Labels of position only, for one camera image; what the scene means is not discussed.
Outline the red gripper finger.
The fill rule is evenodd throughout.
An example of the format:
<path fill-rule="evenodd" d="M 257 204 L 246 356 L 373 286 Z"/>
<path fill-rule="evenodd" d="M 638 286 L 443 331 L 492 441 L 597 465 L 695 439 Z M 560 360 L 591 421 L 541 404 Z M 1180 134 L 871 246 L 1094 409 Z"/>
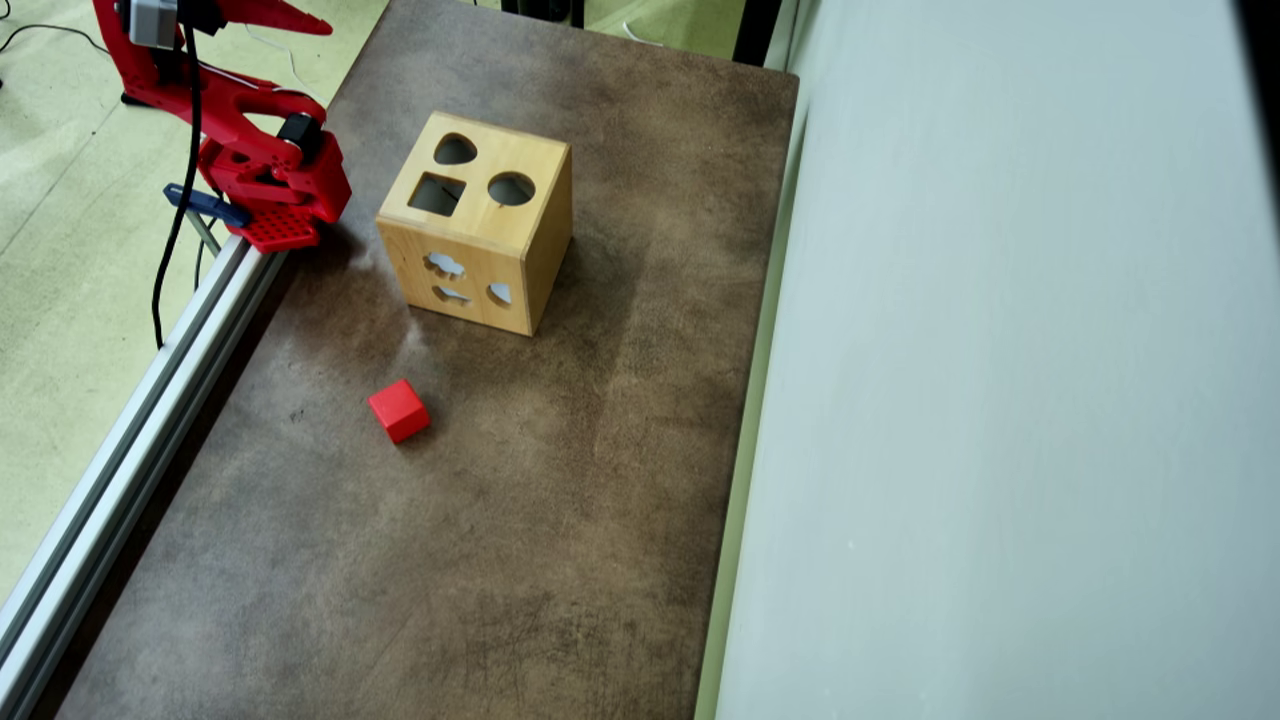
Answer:
<path fill-rule="evenodd" d="M 227 1 L 227 22 L 301 35 L 329 36 L 333 32 L 328 22 L 278 0 Z"/>

